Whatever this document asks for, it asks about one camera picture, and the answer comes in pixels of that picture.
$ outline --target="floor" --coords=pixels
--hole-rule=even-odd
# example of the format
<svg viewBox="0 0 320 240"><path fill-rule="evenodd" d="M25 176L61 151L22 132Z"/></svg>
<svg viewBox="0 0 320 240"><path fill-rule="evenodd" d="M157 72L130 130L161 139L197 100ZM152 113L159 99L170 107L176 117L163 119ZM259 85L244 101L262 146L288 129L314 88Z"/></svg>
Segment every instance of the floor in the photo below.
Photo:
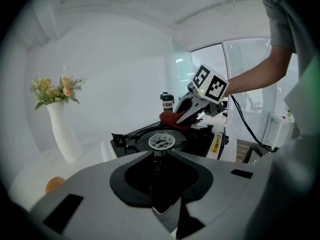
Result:
<svg viewBox="0 0 320 240"><path fill-rule="evenodd" d="M237 163L242 163L244 161L250 146L256 146L263 155L268 153L267 150L265 150L263 147L261 147L257 143L238 139L236 142L236 162Z"/></svg>

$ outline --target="yellow flower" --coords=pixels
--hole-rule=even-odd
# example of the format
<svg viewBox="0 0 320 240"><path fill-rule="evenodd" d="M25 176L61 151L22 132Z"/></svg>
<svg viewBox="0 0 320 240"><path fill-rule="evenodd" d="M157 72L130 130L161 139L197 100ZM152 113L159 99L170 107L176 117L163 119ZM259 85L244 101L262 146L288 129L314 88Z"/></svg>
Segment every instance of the yellow flower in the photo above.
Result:
<svg viewBox="0 0 320 240"><path fill-rule="evenodd" d="M69 88L70 85L72 84L73 80L72 80L72 76L64 76L62 78L62 85L63 87Z"/></svg>
<svg viewBox="0 0 320 240"><path fill-rule="evenodd" d="M45 84L47 87L49 87L49 86L51 85L51 79L45 78L45 79L44 79L44 84Z"/></svg>
<svg viewBox="0 0 320 240"><path fill-rule="evenodd" d="M37 89L38 88L38 82L36 81L36 80L32 80L32 87L34 88L34 89Z"/></svg>
<svg viewBox="0 0 320 240"><path fill-rule="evenodd" d="M51 96L51 97L58 97L60 94L59 94L59 91L58 91L58 88L56 86L53 86L53 85L50 85L48 86L48 88L46 89L45 91L47 93L48 96Z"/></svg>
<svg viewBox="0 0 320 240"><path fill-rule="evenodd" d="M73 90L71 87L66 87L66 86L63 87L63 94L65 96L70 97L72 95L72 93L73 93Z"/></svg>

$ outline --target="white cabinet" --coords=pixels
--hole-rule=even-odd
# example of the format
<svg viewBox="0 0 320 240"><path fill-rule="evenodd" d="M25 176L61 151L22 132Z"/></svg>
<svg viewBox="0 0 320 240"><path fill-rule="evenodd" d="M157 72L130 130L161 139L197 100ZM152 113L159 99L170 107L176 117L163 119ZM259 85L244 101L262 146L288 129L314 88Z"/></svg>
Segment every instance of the white cabinet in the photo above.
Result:
<svg viewBox="0 0 320 240"><path fill-rule="evenodd" d="M294 122L293 117L287 118L287 116L269 112L262 142L273 149L282 147L291 139Z"/></svg>

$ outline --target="black cable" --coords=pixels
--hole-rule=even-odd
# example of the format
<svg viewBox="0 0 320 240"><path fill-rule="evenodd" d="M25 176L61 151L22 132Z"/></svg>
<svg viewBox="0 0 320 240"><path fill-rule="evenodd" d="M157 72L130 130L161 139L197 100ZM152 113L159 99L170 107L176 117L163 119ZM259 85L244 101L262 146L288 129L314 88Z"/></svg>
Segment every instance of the black cable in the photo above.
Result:
<svg viewBox="0 0 320 240"><path fill-rule="evenodd" d="M235 97L233 95L231 95L231 98L234 102L234 105L236 107L236 109L238 110L239 112L239 115L245 125L245 127L247 128L247 130L249 131L249 133L251 134L251 136L254 138L254 140L261 146L263 147L264 149L268 150L269 152L273 152L273 149L271 146L269 145L266 145L266 144L263 144L262 142L260 142L257 137L255 136L254 132L251 130L250 126L247 124L246 120L245 120L245 117L244 117L244 114L242 113L242 110L241 110L241 107L239 105L239 103L236 101Z"/></svg>

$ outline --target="chair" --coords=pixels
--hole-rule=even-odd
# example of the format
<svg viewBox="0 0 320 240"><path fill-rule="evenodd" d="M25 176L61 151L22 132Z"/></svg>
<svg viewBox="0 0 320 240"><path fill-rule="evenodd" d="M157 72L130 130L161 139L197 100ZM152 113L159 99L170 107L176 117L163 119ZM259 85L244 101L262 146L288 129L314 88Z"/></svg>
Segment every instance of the chair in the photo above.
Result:
<svg viewBox="0 0 320 240"><path fill-rule="evenodd" d="M262 107L259 106L259 103L260 103L260 102L254 103L254 102L252 101L252 98L250 98L250 97L247 97L247 98L248 98L248 101L249 101L249 103L250 103L250 110L251 110L251 111L253 111L253 112L258 112L259 110L262 109Z"/></svg>

